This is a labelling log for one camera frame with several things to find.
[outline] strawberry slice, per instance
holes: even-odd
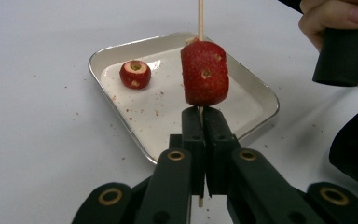
[[[181,50],[186,102],[216,105],[228,94],[226,52],[215,43],[194,40]]]
[[[146,87],[151,78],[150,67],[139,60],[123,63],[119,73],[124,86],[135,90]]]

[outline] white tabletop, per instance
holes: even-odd
[[[204,32],[277,94],[278,115],[241,141],[294,187],[327,181],[358,196],[328,161],[358,112],[358,89],[311,81],[318,52],[277,0],[205,1]],[[0,223],[70,223],[109,182],[135,186],[155,165],[88,70],[97,50],[197,32],[197,1],[0,1]],[[192,223],[231,223],[225,198],[193,206]]]

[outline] strawberry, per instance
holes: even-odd
[[[124,63],[119,73],[124,86],[136,90],[146,87],[151,78],[150,67],[138,60]]]
[[[190,105],[216,105],[228,94],[225,51],[215,43],[195,39],[181,50],[186,102]]]

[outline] hole in strawberry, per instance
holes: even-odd
[[[131,82],[131,85],[132,85],[133,87],[139,87],[140,84],[139,84],[139,82],[133,80],[133,81]]]
[[[138,71],[139,69],[141,69],[141,64],[138,61],[132,61],[131,62],[131,69],[134,71]]]
[[[207,78],[211,76],[211,72],[209,70],[203,70],[201,75],[203,78]]]
[[[222,57],[220,57],[220,55],[218,55],[218,54],[215,54],[215,55],[214,55],[214,58],[215,58],[217,61],[222,60]]]

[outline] rectangular tray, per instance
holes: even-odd
[[[185,102],[180,50],[186,40],[197,36],[176,33],[101,49],[89,59],[89,71],[141,151],[156,163],[168,149],[170,134],[181,133]],[[138,59],[152,70],[149,85],[131,90],[121,83],[119,69]],[[279,110],[275,93],[248,69],[227,54],[229,91],[214,108],[224,114],[231,131],[242,139]]]

